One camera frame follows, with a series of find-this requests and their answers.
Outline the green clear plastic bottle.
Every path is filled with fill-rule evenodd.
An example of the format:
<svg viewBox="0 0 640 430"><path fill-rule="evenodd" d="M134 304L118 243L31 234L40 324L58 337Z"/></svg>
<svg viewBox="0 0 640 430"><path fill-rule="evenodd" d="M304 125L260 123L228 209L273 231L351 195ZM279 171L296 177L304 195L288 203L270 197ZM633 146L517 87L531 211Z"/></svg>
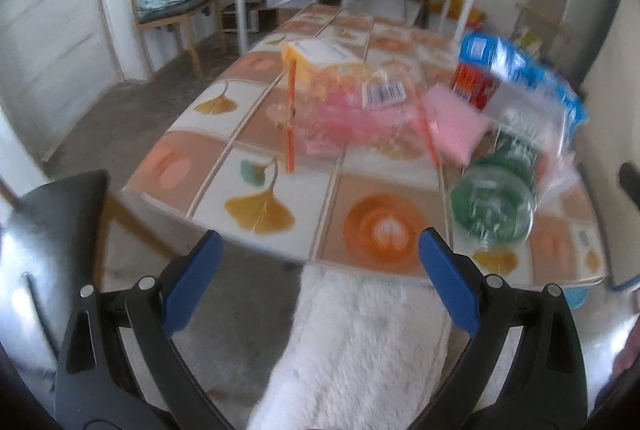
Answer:
<svg viewBox="0 0 640 430"><path fill-rule="evenodd" d="M504 110L489 146L451 188L454 221L483 245L509 245L532 231L540 134L532 112Z"/></svg>

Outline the pink sponge cloth pack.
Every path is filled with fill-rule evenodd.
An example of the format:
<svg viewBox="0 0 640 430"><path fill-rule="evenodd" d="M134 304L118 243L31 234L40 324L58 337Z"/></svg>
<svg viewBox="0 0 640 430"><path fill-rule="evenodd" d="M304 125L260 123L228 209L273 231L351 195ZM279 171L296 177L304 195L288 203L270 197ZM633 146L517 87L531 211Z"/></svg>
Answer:
<svg viewBox="0 0 640 430"><path fill-rule="evenodd" d="M491 129L491 122L472 104L440 84L426 92L424 102L436 147L460 167L469 165L476 147Z"/></svg>

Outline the red drink can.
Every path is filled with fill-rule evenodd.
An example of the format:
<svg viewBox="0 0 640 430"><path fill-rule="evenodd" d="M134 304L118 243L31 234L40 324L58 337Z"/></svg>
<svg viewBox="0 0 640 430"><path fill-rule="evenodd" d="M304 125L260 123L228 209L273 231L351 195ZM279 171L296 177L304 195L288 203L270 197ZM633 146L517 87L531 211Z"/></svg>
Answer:
<svg viewBox="0 0 640 430"><path fill-rule="evenodd" d="M451 90L478 110L485 109L498 86L490 73L465 62L459 62L451 81Z"/></svg>

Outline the blue white toothpaste box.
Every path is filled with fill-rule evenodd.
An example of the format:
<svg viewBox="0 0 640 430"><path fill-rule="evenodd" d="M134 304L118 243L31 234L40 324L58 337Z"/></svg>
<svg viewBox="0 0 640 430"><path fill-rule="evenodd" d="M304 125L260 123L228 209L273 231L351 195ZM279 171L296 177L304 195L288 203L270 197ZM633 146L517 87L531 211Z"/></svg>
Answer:
<svg viewBox="0 0 640 430"><path fill-rule="evenodd" d="M471 32L462 38L459 61L526 90L536 90L560 104L571 132L589 120L586 106L565 78L500 36Z"/></svg>

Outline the clear bag pink orange print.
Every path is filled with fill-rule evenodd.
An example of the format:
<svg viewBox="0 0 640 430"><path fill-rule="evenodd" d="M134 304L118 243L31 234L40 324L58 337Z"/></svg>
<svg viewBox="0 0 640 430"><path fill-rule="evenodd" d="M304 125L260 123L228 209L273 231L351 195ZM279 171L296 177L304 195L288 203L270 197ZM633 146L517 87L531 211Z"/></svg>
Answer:
<svg viewBox="0 0 640 430"><path fill-rule="evenodd" d="M427 155L438 167L426 92L400 64L375 69L365 64L334 66L297 86L295 64L286 69L288 93L283 107L285 168L296 169L296 156L328 157L343 148L405 148Z"/></svg>

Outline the yellow white cardboard box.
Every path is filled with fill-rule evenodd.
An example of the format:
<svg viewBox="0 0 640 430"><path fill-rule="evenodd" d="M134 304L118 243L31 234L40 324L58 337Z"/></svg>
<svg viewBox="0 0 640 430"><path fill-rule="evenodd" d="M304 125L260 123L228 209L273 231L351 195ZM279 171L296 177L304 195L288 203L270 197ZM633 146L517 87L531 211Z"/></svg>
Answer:
<svg viewBox="0 0 640 430"><path fill-rule="evenodd" d="M284 44L282 61L288 70L295 64L297 86L308 85L323 69L362 63L362 59L349 49L325 38L301 38Z"/></svg>

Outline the tiled ginkgo pattern dining table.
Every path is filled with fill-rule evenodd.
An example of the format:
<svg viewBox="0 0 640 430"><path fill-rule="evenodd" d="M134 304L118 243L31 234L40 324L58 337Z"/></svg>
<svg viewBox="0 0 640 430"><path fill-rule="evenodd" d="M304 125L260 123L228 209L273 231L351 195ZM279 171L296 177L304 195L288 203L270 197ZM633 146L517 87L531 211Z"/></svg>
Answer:
<svg viewBox="0 0 640 430"><path fill-rule="evenodd" d="M126 188L285 260L423 281L434 228L513 285L599 283L562 109L500 82L465 102L457 67L441 36L309 6L210 84Z"/></svg>

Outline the white door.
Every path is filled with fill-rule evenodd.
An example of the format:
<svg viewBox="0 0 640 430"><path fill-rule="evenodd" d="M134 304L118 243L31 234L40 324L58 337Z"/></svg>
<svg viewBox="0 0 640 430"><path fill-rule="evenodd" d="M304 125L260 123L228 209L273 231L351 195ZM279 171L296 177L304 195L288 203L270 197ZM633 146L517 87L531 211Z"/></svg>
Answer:
<svg viewBox="0 0 640 430"><path fill-rule="evenodd" d="M1 104L36 160L120 82L102 0L1 0Z"/></svg>

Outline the yellow bag under shelf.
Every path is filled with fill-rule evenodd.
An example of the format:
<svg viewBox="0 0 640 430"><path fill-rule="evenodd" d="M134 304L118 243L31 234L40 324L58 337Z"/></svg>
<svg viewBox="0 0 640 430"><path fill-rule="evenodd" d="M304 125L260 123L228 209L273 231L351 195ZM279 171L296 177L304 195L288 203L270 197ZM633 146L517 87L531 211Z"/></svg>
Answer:
<svg viewBox="0 0 640 430"><path fill-rule="evenodd" d="M450 0L447 17L451 20L457 20L460 17L463 3L464 0ZM445 0L428 0L427 8L430 12L434 12L434 14L440 14L442 12L444 4ZM486 14L482 10L480 10L480 8L476 8L475 6L473 6L469 13L468 25L476 26L477 24L482 23L485 20Z"/></svg>

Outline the wooden chair with cushion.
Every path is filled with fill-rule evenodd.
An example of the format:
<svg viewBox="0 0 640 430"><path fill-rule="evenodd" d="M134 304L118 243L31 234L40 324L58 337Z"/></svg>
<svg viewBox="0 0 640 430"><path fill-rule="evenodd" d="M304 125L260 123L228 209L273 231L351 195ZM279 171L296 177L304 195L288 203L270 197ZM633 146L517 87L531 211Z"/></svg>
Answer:
<svg viewBox="0 0 640 430"><path fill-rule="evenodd" d="M166 28L175 35L178 52L185 49L189 52L192 67L199 78L203 78L203 68L196 50L195 32L192 19L197 15L206 15L213 19L215 31L223 52L228 52L228 43L222 23L222 8L220 0L189 0L178 5L170 6L159 12L152 12L140 17L136 11L136 2L129 0L134 16L134 30L141 50L146 75L150 80L155 78L155 69L149 51L145 33L151 30Z"/></svg>

